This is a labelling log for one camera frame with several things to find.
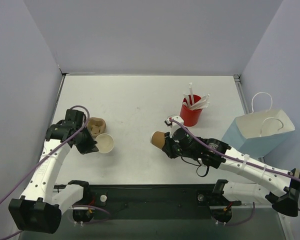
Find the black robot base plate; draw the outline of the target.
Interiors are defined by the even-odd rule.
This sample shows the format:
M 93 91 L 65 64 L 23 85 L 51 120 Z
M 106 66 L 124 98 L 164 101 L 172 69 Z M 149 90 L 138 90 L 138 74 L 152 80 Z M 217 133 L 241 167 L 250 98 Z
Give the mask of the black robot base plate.
M 240 201 L 227 200 L 214 184 L 91 185 L 88 204 L 71 217 L 83 224 L 107 220 L 206 220 L 228 223 Z

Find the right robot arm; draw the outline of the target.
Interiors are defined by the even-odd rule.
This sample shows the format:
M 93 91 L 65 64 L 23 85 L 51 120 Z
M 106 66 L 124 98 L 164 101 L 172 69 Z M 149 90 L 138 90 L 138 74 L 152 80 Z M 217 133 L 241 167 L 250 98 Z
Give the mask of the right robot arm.
M 217 204 L 255 202 L 271 207 L 286 216 L 297 217 L 300 211 L 300 170 L 279 169 L 243 154 L 215 138 L 194 136 L 185 127 L 173 133 L 159 132 L 157 147 L 170 159 L 188 158 L 204 165 L 239 175 L 250 183 L 219 180 L 211 197 Z

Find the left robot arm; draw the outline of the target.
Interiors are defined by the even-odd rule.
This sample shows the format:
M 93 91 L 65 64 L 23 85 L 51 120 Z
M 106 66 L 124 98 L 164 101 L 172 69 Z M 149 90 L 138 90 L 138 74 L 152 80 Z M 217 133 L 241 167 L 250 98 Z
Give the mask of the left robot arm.
M 53 194 L 63 162 L 73 147 L 82 155 L 98 152 L 87 128 L 89 118 L 85 107 L 79 110 L 78 105 L 73 106 L 66 110 L 64 119 L 47 129 L 40 160 L 28 185 L 8 206 L 19 230 L 53 234 L 67 209 L 93 201 L 90 184 L 82 180 L 71 180 L 60 193 Z

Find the brown paper coffee cup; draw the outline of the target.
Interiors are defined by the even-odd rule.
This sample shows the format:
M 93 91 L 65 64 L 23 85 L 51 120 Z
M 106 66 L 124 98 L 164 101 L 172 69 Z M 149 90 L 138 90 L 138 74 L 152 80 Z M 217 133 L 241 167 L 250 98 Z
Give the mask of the brown paper coffee cup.
M 166 144 L 166 138 L 169 136 L 169 132 L 155 131 L 150 137 L 150 143 L 161 150 Z

